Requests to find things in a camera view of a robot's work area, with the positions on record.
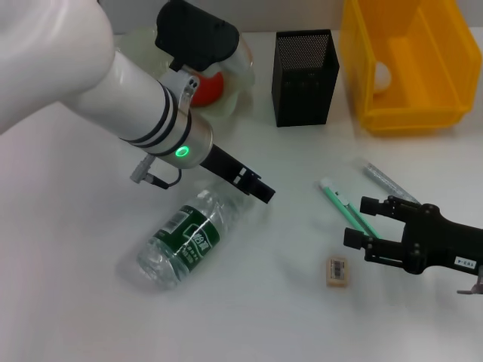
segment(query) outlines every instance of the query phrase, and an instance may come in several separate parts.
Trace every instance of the white table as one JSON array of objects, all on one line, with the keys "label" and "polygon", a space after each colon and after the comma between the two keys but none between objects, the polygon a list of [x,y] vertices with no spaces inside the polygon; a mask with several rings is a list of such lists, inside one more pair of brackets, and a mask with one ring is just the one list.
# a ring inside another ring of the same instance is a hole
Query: white table
[{"label": "white table", "polygon": [[[483,29],[474,29],[483,48]],[[385,192],[352,165],[363,156],[449,219],[483,226],[483,84],[473,112],[426,138],[377,139],[351,119],[339,76],[325,126],[275,126],[273,33],[247,34],[257,85],[216,142],[277,194],[179,289],[138,277],[140,245],[213,178],[196,169],[168,192],[129,180],[143,157],[50,106],[0,137],[0,360],[481,360],[483,298],[475,278],[421,276],[370,264],[343,246],[346,220],[314,187],[330,176],[358,204]],[[159,162],[156,172],[175,177]],[[400,240],[402,224],[370,219]],[[345,290],[328,289],[325,260],[349,259]]]}]

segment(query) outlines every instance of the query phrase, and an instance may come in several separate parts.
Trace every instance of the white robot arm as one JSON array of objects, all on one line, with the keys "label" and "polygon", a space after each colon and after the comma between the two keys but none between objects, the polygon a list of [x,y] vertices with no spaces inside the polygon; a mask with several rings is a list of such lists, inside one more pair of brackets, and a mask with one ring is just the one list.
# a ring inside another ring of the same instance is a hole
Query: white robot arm
[{"label": "white robot arm", "polygon": [[[190,32],[193,24],[203,39]],[[268,202],[275,192],[216,147],[209,123],[189,110],[199,80],[187,69],[210,75],[251,67],[238,31],[182,0],[163,7],[158,30],[156,45],[174,62],[156,81],[115,51],[109,20],[95,0],[0,2],[0,133],[60,101],[149,154],[133,175],[137,182],[156,184],[147,172],[160,158],[179,169],[201,165]],[[203,47],[207,53],[197,48],[200,41],[210,45]],[[231,50],[217,45],[230,42]]]}]

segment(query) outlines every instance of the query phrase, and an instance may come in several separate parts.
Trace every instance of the green bottle label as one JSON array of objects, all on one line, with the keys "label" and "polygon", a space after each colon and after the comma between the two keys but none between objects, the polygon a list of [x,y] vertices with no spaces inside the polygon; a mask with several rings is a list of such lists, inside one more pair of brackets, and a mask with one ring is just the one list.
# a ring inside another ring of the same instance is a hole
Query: green bottle label
[{"label": "green bottle label", "polygon": [[191,272],[220,241],[213,224],[194,207],[183,206],[154,235],[168,246]]}]

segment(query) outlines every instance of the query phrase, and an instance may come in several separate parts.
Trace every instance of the cable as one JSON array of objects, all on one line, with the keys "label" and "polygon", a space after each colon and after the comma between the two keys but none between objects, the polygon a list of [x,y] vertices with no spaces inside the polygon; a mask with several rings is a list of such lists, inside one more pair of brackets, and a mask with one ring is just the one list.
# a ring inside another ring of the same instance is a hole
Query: cable
[{"label": "cable", "polygon": [[151,185],[158,186],[159,188],[161,188],[163,190],[167,190],[170,187],[173,187],[173,186],[177,185],[178,183],[180,183],[182,177],[183,177],[183,171],[179,168],[178,169],[178,178],[172,183],[167,183],[167,182],[163,181],[162,179],[160,179],[159,177],[152,175],[151,173],[148,173],[146,175],[146,177],[144,178],[144,181],[146,181],[147,183],[150,183]]},{"label": "cable", "polygon": [[180,168],[178,168],[178,178],[176,179],[176,181],[174,181],[173,183],[170,183],[168,186],[173,187],[177,185],[178,183],[180,183],[182,178],[183,178],[183,171]]}]

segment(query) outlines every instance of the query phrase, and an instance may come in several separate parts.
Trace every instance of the green indicator light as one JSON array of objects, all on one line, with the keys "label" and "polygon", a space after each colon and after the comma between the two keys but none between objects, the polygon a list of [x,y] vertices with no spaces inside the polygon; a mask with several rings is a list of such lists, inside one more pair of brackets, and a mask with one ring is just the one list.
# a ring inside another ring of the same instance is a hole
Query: green indicator light
[{"label": "green indicator light", "polygon": [[180,147],[175,153],[176,157],[186,157],[188,154],[189,154],[188,146]]}]

